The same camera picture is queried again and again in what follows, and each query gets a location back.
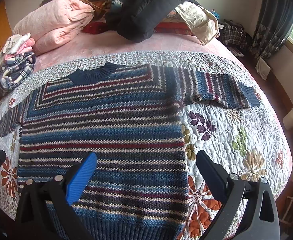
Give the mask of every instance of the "sweater collar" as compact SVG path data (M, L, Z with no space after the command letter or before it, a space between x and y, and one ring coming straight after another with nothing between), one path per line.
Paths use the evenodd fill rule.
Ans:
M111 75L117 68L116 64L106 62L104 66L91 70L77 69L71 75L69 79L76 85L89 85L99 81L105 80Z

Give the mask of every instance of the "sweater sleeve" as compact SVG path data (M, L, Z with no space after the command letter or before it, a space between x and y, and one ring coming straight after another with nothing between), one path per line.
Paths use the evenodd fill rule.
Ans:
M183 105L202 100L213 100L230 109L260 105L254 89L237 82L232 75L183 69L180 80Z
M16 127L22 124L22 115L26 109L27 99L28 97L17 106L10 108L2 117L0 120L0 137L10 134Z

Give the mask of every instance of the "wooden floor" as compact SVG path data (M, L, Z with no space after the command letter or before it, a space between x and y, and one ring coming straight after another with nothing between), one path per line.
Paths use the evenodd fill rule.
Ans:
M288 141L292 159L293 159L293 128L291 130L286 130L283 126L283 117L292 109L293 105L285 93L285 90L281 86L280 82L274 76L272 72L269 73L268 78L264 81L256 72L255 65L256 61L251 55L245 55L243 58L239 58L242 64L247 68L250 74L258 83L259 87L262 89L264 94L267 96L269 102L271 103L277 117L281 123L282 129L285 133L285 137ZM293 182L288 182L284 191L276 200L277 209L279 216L282 216L284 210L285 199L287 196L293 197Z

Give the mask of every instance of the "floral quilt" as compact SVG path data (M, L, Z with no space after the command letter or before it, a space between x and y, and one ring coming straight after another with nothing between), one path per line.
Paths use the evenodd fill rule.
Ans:
M197 71L232 74L246 86L255 89L259 107L249 109L224 109L204 101L185 106L180 111L185 142L186 166L189 182L189 214L178 239L198 239L214 219L221 203L216 201L195 159L204 150L228 173L237 173L242 179L269 180L277 198L284 189L292 169L291 153L280 123L264 93L243 65L216 55L201 52L140 51L108 54L90 58L90 63L77 59L55 65L30 75L18 88L0 101L0 119L9 108L20 103L32 90L47 81L69 75L77 68L93 69L106 61L120 65L152 65L182 67ZM17 163L19 157L20 128L0 138L0 150L7 154L0 168L0 208L15 218L19 195L17 193ZM245 210L242 201L229 229L236 232Z

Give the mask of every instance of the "pink blanket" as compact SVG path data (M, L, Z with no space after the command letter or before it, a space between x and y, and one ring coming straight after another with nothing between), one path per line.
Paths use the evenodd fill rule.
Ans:
M71 25L51 30L36 42L33 51L38 56L68 43L80 33L83 27L87 25L92 18L93 15L89 14Z
M195 36L155 33L151 38L133 43L115 31L93 35L80 33L69 43L36 58L34 71L82 57L139 50L198 51L240 61L217 39L202 46Z
M13 29L13 34L31 33L37 42L51 30L72 25L92 14L90 5L79 0L53 0L20 20Z

